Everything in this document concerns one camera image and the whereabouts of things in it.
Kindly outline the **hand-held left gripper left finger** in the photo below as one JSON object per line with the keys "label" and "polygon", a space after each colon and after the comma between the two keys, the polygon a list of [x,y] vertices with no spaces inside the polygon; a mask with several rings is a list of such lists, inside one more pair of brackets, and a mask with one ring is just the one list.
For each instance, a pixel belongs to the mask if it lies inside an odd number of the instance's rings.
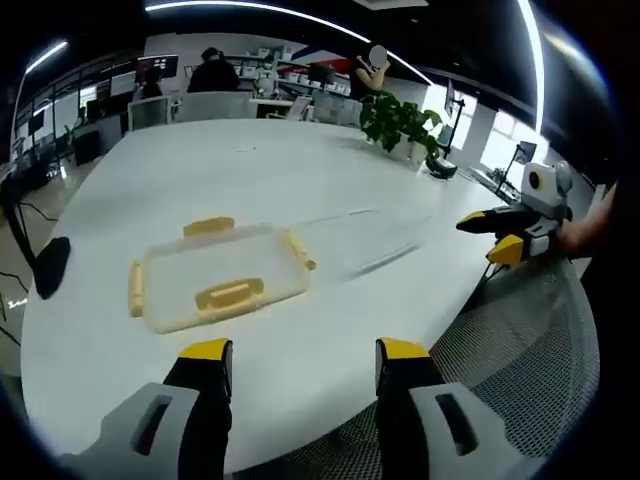
{"label": "hand-held left gripper left finger", "polygon": [[98,439],[60,463],[79,479],[222,479],[232,425],[233,342],[184,349],[100,425]]}

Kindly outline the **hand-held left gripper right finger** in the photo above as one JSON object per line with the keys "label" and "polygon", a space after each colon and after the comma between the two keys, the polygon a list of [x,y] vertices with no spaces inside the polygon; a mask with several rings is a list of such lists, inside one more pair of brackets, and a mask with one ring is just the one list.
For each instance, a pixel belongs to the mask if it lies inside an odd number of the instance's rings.
{"label": "hand-held left gripper right finger", "polygon": [[423,346],[377,339],[375,378],[384,479],[531,479],[544,464],[469,389],[445,382]]}

